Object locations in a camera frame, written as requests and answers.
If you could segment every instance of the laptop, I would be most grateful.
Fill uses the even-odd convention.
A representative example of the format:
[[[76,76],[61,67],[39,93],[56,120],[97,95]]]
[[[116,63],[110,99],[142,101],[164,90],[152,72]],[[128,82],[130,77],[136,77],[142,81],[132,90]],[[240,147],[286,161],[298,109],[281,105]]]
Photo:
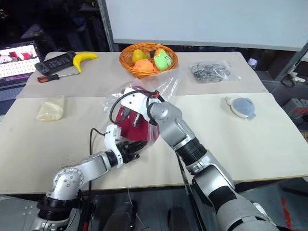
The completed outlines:
[[[40,56],[34,41],[0,48],[0,115],[9,110],[38,62]]]

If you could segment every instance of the laptop screen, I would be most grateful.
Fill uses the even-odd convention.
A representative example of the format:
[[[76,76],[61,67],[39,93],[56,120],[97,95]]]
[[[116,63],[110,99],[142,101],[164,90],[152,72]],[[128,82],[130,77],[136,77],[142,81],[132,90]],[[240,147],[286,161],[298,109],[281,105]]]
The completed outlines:
[[[39,62],[34,43],[0,50],[0,83],[22,82],[35,71]]]

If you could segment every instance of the banana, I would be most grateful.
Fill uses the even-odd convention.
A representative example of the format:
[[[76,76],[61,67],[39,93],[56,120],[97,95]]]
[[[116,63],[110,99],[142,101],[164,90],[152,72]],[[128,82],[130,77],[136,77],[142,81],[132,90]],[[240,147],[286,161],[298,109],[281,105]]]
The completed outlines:
[[[77,68],[78,72],[81,73],[82,69],[80,63],[86,59],[97,59],[98,56],[94,53],[80,53],[75,55],[73,58],[73,65]]]

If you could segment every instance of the whiteboard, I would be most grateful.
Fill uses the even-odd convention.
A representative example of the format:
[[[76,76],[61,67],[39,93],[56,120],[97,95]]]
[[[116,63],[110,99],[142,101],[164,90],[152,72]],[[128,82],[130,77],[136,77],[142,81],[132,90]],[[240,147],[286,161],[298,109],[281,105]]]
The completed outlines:
[[[106,0],[114,43],[299,51],[307,0]]]

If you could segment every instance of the orange screwdriver handle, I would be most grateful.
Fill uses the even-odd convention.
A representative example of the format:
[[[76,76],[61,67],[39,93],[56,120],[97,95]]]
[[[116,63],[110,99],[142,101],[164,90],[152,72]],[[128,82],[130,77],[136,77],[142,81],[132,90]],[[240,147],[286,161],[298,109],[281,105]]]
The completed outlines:
[[[57,79],[60,79],[60,77],[57,74],[51,75],[51,76],[40,76],[38,77],[38,82],[46,83],[46,82],[57,80]]]

